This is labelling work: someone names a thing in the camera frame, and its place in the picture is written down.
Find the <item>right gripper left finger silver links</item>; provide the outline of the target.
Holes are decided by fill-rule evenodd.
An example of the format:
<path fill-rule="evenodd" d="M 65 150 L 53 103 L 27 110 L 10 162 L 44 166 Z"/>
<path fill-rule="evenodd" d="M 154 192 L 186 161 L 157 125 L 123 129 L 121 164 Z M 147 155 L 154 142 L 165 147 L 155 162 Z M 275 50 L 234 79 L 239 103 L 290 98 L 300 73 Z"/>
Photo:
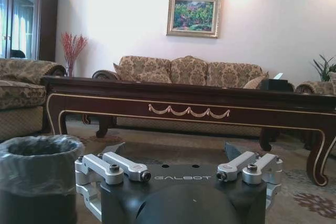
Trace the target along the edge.
<path fill-rule="evenodd" d="M 87 154 L 75 161 L 76 192 L 83 196 L 86 208 L 100 221 L 101 200 L 98 198 L 98 186 L 93 183 L 119 185 L 124 177 L 146 183 L 150 181 L 151 173 L 145 164 L 135 163 L 115 152 Z"/>

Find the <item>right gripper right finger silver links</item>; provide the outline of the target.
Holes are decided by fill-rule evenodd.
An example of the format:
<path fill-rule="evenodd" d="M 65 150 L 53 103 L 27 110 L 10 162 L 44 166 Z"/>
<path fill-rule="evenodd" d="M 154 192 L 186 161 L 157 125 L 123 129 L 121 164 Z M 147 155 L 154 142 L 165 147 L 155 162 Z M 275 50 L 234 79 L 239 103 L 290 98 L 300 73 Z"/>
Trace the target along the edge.
<path fill-rule="evenodd" d="M 245 151 L 242 152 L 231 143 L 225 143 L 224 152 L 229 160 L 219 164 L 216 177 L 220 182 L 231 182 L 242 176 L 244 183 L 267 184 L 266 203 L 273 203 L 275 196 L 281 191 L 281 173 L 283 161 L 277 155 Z"/>

